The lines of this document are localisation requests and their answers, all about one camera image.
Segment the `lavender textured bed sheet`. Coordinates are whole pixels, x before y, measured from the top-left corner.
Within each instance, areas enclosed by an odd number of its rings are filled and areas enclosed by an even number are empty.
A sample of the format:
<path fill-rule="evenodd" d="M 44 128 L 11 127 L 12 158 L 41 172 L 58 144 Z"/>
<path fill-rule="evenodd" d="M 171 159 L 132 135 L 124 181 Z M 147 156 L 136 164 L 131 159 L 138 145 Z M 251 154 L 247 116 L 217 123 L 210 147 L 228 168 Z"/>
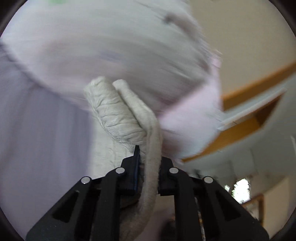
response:
<path fill-rule="evenodd" d="M 102 177 L 128 154 L 1 46 L 1 209 L 21 237 L 82 177 Z"/>

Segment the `wooden headboard with panel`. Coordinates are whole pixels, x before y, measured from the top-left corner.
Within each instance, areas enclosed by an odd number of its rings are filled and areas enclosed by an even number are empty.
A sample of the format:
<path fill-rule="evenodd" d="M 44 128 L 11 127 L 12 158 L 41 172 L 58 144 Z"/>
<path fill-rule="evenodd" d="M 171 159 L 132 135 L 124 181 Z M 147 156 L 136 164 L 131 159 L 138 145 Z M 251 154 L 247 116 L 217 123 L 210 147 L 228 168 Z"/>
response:
<path fill-rule="evenodd" d="M 267 75 L 264 78 L 256 80 L 234 92 L 223 96 L 225 110 L 234 110 L 239 105 L 259 96 L 260 94 L 277 87 L 280 83 L 295 74 L 295 62 Z M 234 144 L 245 137 L 257 132 L 266 122 L 282 94 L 272 97 L 267 103 L 260 104 L 259 107 L 252 106 L 250 111 L 242 111 L 238 117 L 230 118 L 223 127 L 222 132 L 200 154 L 186 158 L 183 162 L 189 162 L 194 159 L 220 151 L 225 147 Z"/>

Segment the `pink tree-print pillow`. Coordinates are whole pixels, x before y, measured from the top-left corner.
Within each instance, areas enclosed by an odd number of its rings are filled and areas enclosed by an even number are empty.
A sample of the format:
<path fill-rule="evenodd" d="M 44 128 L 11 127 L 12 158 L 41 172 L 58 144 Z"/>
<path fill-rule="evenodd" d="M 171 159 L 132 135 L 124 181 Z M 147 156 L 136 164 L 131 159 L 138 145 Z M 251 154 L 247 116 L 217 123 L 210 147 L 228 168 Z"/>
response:
<path fill-rule="evenodd" d="M 158 113 L 210 69 L 188 1 L 27 1 L 1 41 L 38 82 L 82 107 L 84 87 L 104 76 L 125 80 Z"/>

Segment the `beige cable-knit sweater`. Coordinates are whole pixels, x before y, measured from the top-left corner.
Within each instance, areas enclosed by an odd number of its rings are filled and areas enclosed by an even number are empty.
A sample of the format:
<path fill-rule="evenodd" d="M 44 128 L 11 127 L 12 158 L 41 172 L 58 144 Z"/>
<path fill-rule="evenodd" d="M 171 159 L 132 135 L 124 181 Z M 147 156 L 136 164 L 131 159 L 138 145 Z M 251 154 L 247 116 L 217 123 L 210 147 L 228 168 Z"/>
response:
<path fill-rule="evenodd" d="M 92 80 L 84 89 L 91 111 L 92 140 L 88 173 L 102 177 L 119 158 L 140 148 L 140 198 L 120 221 L 120 240 L 135 240 L 147 226 L 156 202 L 162 135 L 153 111 L 130 89 L 125 80 Z"/>

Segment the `pink flower-print pillow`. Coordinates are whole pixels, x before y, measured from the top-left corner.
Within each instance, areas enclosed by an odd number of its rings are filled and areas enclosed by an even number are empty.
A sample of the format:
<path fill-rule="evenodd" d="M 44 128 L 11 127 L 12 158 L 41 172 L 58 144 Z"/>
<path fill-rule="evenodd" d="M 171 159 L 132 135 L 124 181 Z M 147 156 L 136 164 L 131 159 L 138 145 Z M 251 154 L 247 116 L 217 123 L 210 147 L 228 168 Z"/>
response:
<path fill-rule="evenodd" d="M 220 67 L 221 58 L 213 54 L 205 82 L 158 117 L 163 156 L 173 160 L 195 156 L 218 137 L 223 121 Z"/>

